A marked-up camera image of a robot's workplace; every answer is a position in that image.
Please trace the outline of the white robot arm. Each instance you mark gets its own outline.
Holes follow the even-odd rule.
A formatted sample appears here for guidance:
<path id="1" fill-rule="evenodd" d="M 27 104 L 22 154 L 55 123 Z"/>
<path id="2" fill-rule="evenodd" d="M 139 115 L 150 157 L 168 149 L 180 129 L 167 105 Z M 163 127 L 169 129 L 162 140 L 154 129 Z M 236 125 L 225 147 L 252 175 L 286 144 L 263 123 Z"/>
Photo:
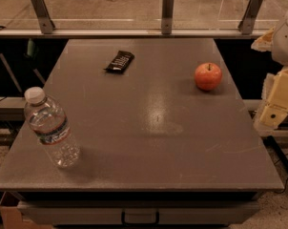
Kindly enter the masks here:
<path id="1" fill-rule="evenodd" d="M 255 40 L 251 48 L 270 52 L 282 65 L 277 74 L 268 73 L 263 82 L 261 102 L 254 117 L 254 127 L 261 135 L 269 135 L 288 116 L 288 11 L 278 23 Z"/>

